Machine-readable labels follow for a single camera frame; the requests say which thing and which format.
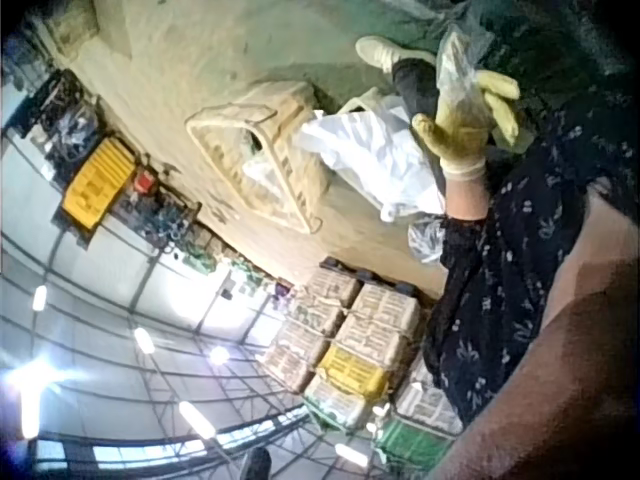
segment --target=leg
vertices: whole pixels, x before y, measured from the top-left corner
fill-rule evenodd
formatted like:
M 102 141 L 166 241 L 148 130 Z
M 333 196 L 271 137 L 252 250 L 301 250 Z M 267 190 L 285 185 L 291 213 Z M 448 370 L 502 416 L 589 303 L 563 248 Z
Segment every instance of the leg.
M 393 64 L 393 85 L 407 105 L 409 118 L 424 113 L 433 118 L 438 106 L 435 68 L 422 59 L 405 58 Z M 445 194 L 445 179 L 438 157 L 429 155 L 429 166 L 442 195 Z

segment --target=shoe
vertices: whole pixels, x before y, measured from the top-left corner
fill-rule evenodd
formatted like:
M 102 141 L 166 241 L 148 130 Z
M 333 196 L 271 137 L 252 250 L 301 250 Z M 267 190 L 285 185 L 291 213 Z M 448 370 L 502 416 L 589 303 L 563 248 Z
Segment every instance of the shoe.
M 407 50 L 383 37 L 362 37 L 356 42 L 356 52 L 369 65 L 390 73 L 393 64 L 405 58 L 419 58 L 431 65 L 436 64 L 436 57 L 432 53 L 421 50 Z

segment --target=pallet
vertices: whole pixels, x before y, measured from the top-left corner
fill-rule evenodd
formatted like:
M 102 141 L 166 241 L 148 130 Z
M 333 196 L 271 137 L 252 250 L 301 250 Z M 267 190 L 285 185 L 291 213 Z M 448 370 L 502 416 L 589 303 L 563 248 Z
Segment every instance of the pallet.
M 370 283 L 378 287 L 393 290 L 394 292 L 406 295 L 407 297 L 418 298 L 418 294 L 420 292 L 418 287 L 411 283 L 385 280 L 371 270 L 349 267 L 334 257 L 325 258 L 319 265 L 321 268 L 341 273 L 342 275 L 347 275 L 351 278 L 355 278 L 356 280 L 360 280 L 363 283 Z

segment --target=yellow glove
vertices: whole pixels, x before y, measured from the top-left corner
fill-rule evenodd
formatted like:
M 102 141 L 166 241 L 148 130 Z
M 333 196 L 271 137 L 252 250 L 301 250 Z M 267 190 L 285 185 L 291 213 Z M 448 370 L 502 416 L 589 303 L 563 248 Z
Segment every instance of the yellow glove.
M 427 147 L 440 157 L 447 178 L 469 180 L 484 173 L 484 149 L 495 124 L 510 144 L 518 137 L 515 115 L 503 100 L 520 97 L 518 82 L 499 73 L 479 70 L 475 83 L 491 117 L 470 114 L 468 104 L 453 106 L 441 96 L 435 121 L 419 113 L 411 122 Z

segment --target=concrete floor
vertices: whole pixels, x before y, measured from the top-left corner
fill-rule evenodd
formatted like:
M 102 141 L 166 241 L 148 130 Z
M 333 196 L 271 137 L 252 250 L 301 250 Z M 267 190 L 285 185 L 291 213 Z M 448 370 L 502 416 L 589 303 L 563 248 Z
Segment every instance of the concrete floor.
M 134 143 L 180 169 L 175 183 L 205 204 L 204 222 L 256 264 L 294 282 L 333 255 L 432 296 L 441 292 L 443 271 L 411 257 L 406 222 L 381 223 L 344 182 L 334 179 L 323 198 L 317 234 L 279 227 L 234 200 L 184 128 L 193 113 L 232 100 L 254 81 L 311 82 L 327 111 L 372 86 L 390 91 L 390 79 L 361 62 L 354 43 L 378 34 L 425 46 L 420 22 L 374 0 L 104 1 L 101 35 L 69 66 L 104 98 Z M 218 209 L 226 223 L 214 215 Z

